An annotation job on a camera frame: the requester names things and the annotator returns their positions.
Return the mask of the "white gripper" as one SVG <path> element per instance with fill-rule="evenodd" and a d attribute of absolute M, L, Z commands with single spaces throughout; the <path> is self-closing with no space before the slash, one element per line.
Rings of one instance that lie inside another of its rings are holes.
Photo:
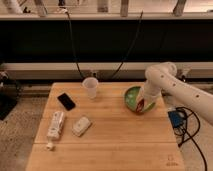
<path fill-rule="evenodd" d="M 155 103 L 161 96 L 161 89 L 151 83 L 145 83 L 139 90 L 138 102 L 142 106 Z"/>

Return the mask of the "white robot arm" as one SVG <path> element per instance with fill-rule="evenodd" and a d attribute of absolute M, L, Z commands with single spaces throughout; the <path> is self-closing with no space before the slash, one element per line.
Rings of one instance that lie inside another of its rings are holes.
<path fill-rule="evenodd" d="M 141 108 L 144 109 L 157 100 L 161 90 L 165 90 L 213 125 L 213 95 L 178 80 L 176 74 L 177 67 L 172 62 L 149 66 L 145 71 L 146 81 L 136 97 L 136 104 L 142 103 Z"/>

